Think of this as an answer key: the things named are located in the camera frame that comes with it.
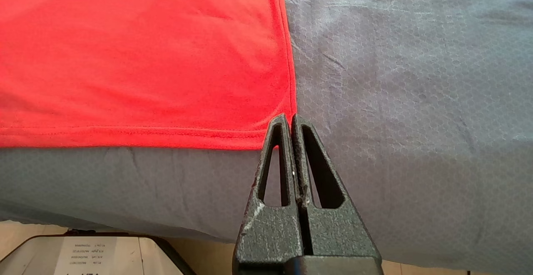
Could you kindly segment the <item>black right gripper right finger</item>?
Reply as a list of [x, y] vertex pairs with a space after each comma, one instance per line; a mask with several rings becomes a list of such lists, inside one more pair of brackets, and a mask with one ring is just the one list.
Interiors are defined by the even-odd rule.
[[314, 125], [293, 116], [291, 139], [305, 254], [381, 259]]

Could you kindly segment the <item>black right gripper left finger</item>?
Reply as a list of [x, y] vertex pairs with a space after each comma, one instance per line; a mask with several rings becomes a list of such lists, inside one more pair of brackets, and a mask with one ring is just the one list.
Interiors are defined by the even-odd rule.
[[[270, 161], [278, 148], [281, 205], [265, 204]], [[291, 129], [285, 114], [268, 126], [242, 225], [235, 243], [233, 269], [284, 269], [304, 253], [296, 191]]]

